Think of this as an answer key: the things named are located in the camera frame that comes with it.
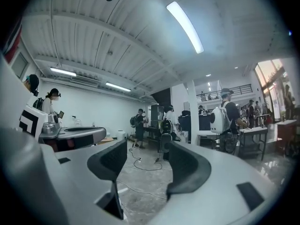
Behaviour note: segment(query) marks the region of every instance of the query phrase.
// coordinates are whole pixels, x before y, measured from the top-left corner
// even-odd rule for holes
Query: floor
[[[159,164],[154,164],[158,157],[156,144],[143,143],[146,149],[133,149],[136,158],[142,158],[137,161],[136,166],[143,169],[158,169]],[[131,148],[132,142],[127,143],[128,149]],[[165,191],[169,183],[172,182],[172,169],[168,162],[160,162],[162,169],[157,171],[143,171],[134,167],[136,161],[130,152],[127,153],[127,161],[118,176],[118,181],[125,183],[134,190],[142,192],[151,192],[154,195],[166,198]],[[265,154],[263,161],[261,155],[257,158],[245,160],[253,166],[262,176],[267,176],[278,188],[281,187],[293,171],[295,161],[283,157],[276,153]],[[166,203],[166,199],[155,197],[147,193],[138,193],[118,182],[118,190],[121,191],[120,200],[126,221],[131,225],[147,224]]]

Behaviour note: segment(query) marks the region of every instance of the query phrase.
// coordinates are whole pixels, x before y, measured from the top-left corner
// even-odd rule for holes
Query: recessed light
[[[196,53],[202,53],[204,51],[200,38],[189,20],[186,13],[182,10],[177,2],[172,2],[167,6],[169,12],[175,17],[175,19],[182,26],[184,31],[186,32],[189,40],[192,42]]]
[[[120,87],[120,86],[118,86],[118,85],[114,85],[114,84],[112,84],[112,83],[110,83],[110,82],[107,82],[106,85],[107,85],[107,86],[114,87],[114,88],[118,88],[118,89],[121,89],[121,90],[124,90],[124,91],[126,91],[126,92],[130,92],[130,91],[131,91],[131,90],[128,89],[128,88],[123,88],[123,87]]]
[[[63,70],[63,69],[58,69],[58,68],[55,68],[55,67],[51,67],[50,70],[53,71],[53,72],[56,72],[56,73],[62,73],[62,74],[66,74],[66,75],[76,77],[76,73],[69,72],[69,71],[66,71],[66,70]]]

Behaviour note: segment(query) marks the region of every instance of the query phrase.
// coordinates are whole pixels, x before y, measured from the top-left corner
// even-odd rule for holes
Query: ceiling
[[[166,9],[173,1],[204,52],[195,52]],[[265,0],[32,0],[21,36],[48,82],[76,87],[49,69],[63,68],[98,80],[99,92],[141,101],[206,74],[293,54],[288,30]]]

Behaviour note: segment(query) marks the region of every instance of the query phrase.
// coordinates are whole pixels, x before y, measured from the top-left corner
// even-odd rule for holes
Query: black railing
[[[230,88],[230,90],[234,92],[232,95],[234,97],[236,95],[251,93],[252,87],[251,84],[247,84],[239,87]],[[199,94],[197,95],[197,102],[199,103],[203,101],[215,100],[220,98],[221,98],[221,90]]]

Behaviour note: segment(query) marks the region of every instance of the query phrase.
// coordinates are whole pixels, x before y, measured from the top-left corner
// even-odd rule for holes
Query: light fixture
[[[66,75],[76,77],[76,73],[69,72],[69,71],[62,70],[62,69],[58,69],[58,68],[55,68],[55,67],[51,67],[50,70],[53,71],[53,72],[56,72],[56,73],[62,73],[62,74],[66,74]]]
[[[202,53],[204,51],[200,38],[192,25],[191,21],[189,20],[186,13],[182,10],[177,2],[172,2],[167,6],[169,12],[175,17],[175,19],[179,22],[182,26],[184,31],[186,32],[189,40],[192,42],[196,53]]]
[[[118,89],[124,90],[124,91],[126,91],[126,92],[130,92],[130,91],[131,91],[131,90],[128,89],[128,88],[123,88],[123,87],[120,87],[120,86],[118,86],[118,85],[111,84],[110,82],[107,82],[105,85],[111,86],[111,87],[114,87],[114,88],[118,88]]]

